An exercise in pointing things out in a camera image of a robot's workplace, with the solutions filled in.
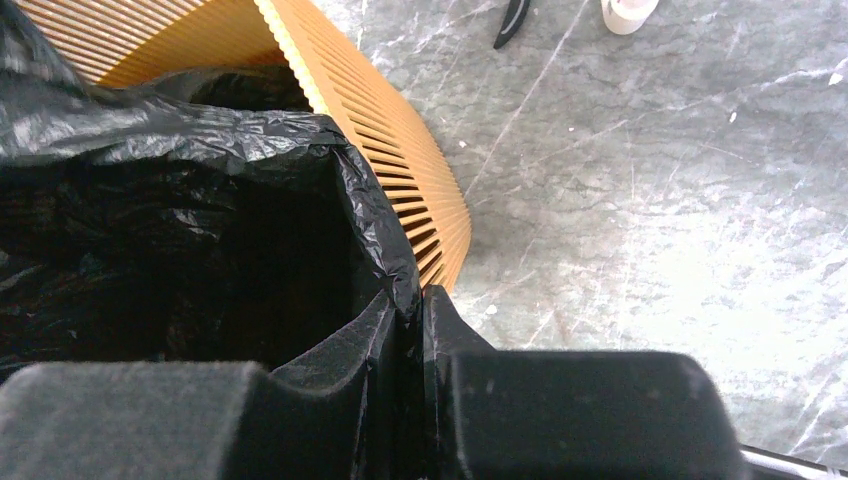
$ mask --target marble floor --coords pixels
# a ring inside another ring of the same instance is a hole
[[[500,51],[507,0],[316,3],[459,180],[477,331],[687,353],[743,442],[848,467],[848,0],[532,0]]]

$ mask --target scissors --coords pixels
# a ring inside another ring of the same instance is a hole
[[[515,35],[524,22],[524,17],[527,16],[527,10],[530,8],[530,0],[509,0],[509,7],[506,9],[503,25],[498,32],[498,38],[495,39],[495,50],[506,45],[506,42]]]

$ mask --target black plastic bag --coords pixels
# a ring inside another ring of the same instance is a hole
[[[377,298],[377,324],[415,329],[389,200],[287,69],[105,89],[0,13],[0,379],[44,360],[278,367]]]

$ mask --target white tape roll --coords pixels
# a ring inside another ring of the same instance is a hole
[[[659,0],[601,0],[604,23],[612,33],[630,35],[639,30]]]

